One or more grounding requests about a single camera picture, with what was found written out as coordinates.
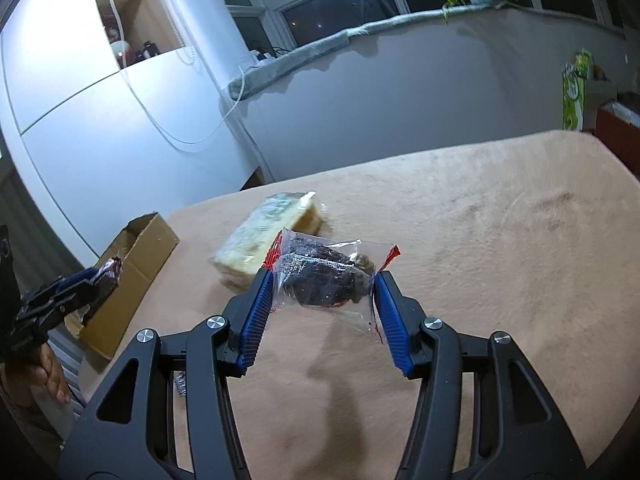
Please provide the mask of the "left hand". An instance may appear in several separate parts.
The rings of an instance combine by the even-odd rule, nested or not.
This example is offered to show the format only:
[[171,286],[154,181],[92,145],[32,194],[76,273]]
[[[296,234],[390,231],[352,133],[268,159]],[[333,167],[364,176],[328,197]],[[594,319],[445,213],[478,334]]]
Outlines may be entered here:
[[37,363],[29,364],[23,373],[24,386],[20,404],[31,406],[35,403],[32,389],[36,387],[40,387],[56,402],[69,404],[72,394],[55,353],[48,344],[43,344],[37,356]]

